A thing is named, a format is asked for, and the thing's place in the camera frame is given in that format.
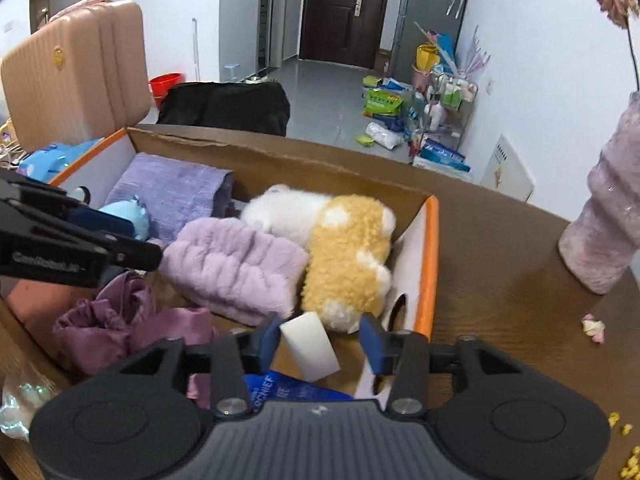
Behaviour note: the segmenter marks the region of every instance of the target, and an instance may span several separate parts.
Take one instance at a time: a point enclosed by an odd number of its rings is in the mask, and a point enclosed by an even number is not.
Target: white plush toy
[[[306,249],[316,219],[331,199],[329,195],[276,184],[251,200],[240,219],[257,231],[286,238]]]

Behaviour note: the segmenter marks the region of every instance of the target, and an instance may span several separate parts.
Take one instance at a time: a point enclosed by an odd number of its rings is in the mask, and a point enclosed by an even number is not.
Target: plastic bag
[[[7,375],[2,388],[0,431],[28,442],[31,419],[53,396],[52,389],[31,365],[23,366],[19,375]]]
[[[380,88],[369,88],[364,103],[363,114],[371,117],[373,114],[396,116],[400,113],[402,98]]]
[[[366,134],[375,140],[380,146],[384,146],[388,150],[394,149],[402,142],[402,137],[391,130],[387,130],[384,126],[377,123],[369,123]]]

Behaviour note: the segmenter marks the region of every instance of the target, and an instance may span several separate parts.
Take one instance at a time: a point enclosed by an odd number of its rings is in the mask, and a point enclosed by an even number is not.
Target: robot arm
[[[156,270],[161,249],[132,233],[127,220],[0,170],[1,275],[92,288],[110,265]]]

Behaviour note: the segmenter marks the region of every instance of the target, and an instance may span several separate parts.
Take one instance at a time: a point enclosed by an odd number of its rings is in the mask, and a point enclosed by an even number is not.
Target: gray floor
[[[287,137],[408,162],[404,143],[389,151],[377,144],[365,148],[355,140],[370,122],[362,115],[362,78],[368,73],[363,68],[298,59],[289,59],[270,73],[291,103]]]

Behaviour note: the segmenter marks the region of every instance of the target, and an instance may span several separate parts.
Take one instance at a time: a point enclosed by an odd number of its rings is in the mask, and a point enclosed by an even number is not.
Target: brown door
[[[305,0],[302,59],[373,68],[386,0]]]

